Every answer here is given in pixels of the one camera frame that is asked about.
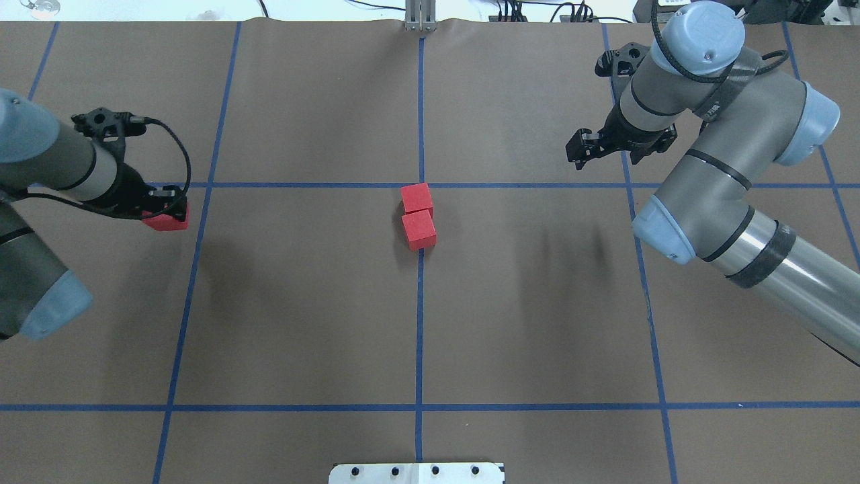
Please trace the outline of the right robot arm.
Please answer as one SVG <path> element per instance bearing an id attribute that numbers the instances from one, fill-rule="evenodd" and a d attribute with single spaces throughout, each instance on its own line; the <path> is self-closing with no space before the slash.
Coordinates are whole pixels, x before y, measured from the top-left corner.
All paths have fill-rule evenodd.
<path id="1" fill-rule="evenodd" d="M 650 46 L 630 43 L 596 63 L 621 91 L 599 131 L 572 135 L 568 161 L 582 169 L 627 151 L 638 163 L 670 147 L 680 114 L 700 118 L 696 140 L 637 212 L 635 236 L 677 264 L 699 258 L 776 300 L 857 364 L 857 273 L 744 201 L 770 165 L 797 165 L 824 144 L 838 104 L 779 68 L 786 51 L 746 47 L 744 24 L 725 4 L 692 2 L 652 28 Z"/>

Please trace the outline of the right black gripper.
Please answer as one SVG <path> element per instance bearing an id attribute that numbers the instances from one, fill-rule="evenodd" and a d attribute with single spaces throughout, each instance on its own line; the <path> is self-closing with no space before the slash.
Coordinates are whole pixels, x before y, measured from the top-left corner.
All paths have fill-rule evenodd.
<path id="1" fill-rule="evenodd" d="M 678 132 L 675 124 L 657 132 L 644 131 L 630 125 L 621 116 L 611 114 L 597 132 L 578 129 L 566 144 L 566 156 L 575 168 L 618 151 L 627 151 L 633 165 L 654 153 L 664 153 L 675 143 Z"/>

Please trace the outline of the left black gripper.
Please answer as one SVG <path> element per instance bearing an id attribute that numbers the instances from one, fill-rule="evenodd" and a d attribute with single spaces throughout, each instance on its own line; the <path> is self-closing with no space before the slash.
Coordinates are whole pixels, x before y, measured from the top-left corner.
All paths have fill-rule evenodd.
<path id="1" fill-rule="evenodd" d="M 154 187 L 142 180 L 133 168 L 121 177 L 121 214 L 145 218 L 166 215 L 172 220 L 187 220 L 187 190 L 178 185 Z"/>

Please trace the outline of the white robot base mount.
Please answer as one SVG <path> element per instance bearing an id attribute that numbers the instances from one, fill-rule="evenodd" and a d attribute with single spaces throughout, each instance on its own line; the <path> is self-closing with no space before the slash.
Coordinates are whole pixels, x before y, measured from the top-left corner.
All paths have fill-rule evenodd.
<path id="1" fill-rule="evenodd" d="M 354 463 L 331 469 L 329 483 L 506 483 L 494 462 Z"/>

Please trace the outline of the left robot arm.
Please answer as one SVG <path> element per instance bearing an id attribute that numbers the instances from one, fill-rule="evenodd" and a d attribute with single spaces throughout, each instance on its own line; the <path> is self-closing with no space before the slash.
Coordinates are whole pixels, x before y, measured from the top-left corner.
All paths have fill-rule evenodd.
<path id="1" fill-rule="evenodd" d="M 178 146 L 181 184 L 147 183 L 126 162 L 127 138 L 162 128 Z M 1 334 L 40 340 L 89 309 L 93 297 L 17 211 L 25 201 L 50 201 L 159 232 L 188 225 L 191 160 L 162 120 L 95 108 L 61 122 L 14 91 L 1 92 Z"/>

